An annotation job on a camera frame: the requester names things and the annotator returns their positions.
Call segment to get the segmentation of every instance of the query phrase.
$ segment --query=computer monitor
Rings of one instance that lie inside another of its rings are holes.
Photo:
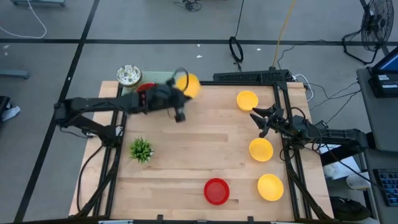
[[[398,47],[371,68],[371,76],[375,97],[398,97]]]

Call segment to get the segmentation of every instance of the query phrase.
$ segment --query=white cable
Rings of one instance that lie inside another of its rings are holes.
[[[307,82],[307,86],[309,87],[310,91],[311,91],[311,97],[309,99],[307,99],[307,102],[312,100],[313,98],[313,91],[311,88],[310,83],[308,82],[307,78],[305,78],[305,76],[303,76],[302,74],[297,74],[297,75],[293,75],[294,80],[297,80],[297,76],[303,77],[305,79],[305,81]]]
[[[8,33],[9,35],[13,35],[13,36],[15,36],[15,37],[41,39],[41,38],[43,38],[43,37],[47,34],[47,28],[45,27],[45,25],[43,24],[43,22],[39,19],[39,17],[36,15],[35,11],[33,11],[33,7],[30,5],[30,0],[26,0],[26,1],[27,1],[28,5],[29,5],[30,10],[33,12],[33,15],[36,17],[36,19],[37,19],[37,20],[40,22],[40,24],[43,26],[43,28],[44,28],[44,34],[41,35],[40,37],[31,37],[31,36],[24,36],[24,35],[13,34],[12,32],[6,31],[6,30],[3,29],[1,26],[0,26],[0,29],[3,30],[4,32]]]

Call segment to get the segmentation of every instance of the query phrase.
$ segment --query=keyboard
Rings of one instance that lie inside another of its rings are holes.
[[[234,82],[292,82],[293,78],[288,70],[255,71],[255,72],[230,72],[215,73],[214,81],[234,81]]]
[[[391,194],[381,191],[387,206],[398,206],[398,169],[374,169],[377,183]]]

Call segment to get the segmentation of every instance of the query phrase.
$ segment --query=monitor screen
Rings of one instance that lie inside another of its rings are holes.
[[[398,54],[391,57],[390,60],[384,62],[380,67],[380,70],[388,70],[388,71],[398,71]]]

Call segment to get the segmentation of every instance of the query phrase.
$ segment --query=black fan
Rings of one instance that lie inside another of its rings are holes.
[[[345,35],[343,37],[343,46],[344,53],[367,65],[373,63],[377,51],[390,37],[392,24],[394,23],[394,7],[391,0],[371,0],[363,8],[364,14],[361,29],[352,34]],[[350,37],[349,41],[351,41],[359,33],[361,33],[363,47],[368,51],[374,52],[371,62],[365,62],[347,51],[346,39]]]

